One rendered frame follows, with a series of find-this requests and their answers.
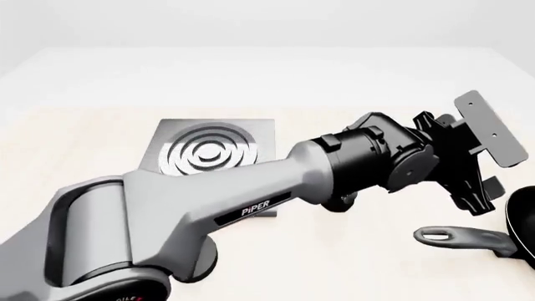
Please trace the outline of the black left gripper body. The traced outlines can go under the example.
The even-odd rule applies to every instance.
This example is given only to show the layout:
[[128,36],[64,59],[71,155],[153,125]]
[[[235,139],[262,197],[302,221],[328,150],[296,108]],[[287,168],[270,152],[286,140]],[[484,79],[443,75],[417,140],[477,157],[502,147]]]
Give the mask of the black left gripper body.
[[427,181],[437,182],[450,194],[460,210],[473,216],[484,215],[495,210],[492,202],[482,200],[482,175],[477,153],[471,150],[482,144],[469,125],[457,120],[455,127],[442,127],[431,112],[421,112],[413,118],[416,129],[431,138],[438,165]]

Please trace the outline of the black frying pan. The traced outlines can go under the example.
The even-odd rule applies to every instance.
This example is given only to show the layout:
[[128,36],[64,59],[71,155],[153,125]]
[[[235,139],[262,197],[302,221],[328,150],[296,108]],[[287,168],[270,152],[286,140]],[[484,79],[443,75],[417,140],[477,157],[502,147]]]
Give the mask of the black frying pan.
[[491,250],[497,258],[523,260],[535,269],[535,186],[513,192],[505,205],[507,232],[474,227],[430,226],[413,232],[424,245]]

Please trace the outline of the flat stove plate with rings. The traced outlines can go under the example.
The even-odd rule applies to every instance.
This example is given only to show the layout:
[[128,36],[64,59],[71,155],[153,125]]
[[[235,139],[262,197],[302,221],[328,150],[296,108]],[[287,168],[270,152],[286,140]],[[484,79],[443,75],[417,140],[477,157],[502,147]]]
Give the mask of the flat stove plate with rings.
[[160,120],[141,170],[187,176],[273,161],[274,120]]

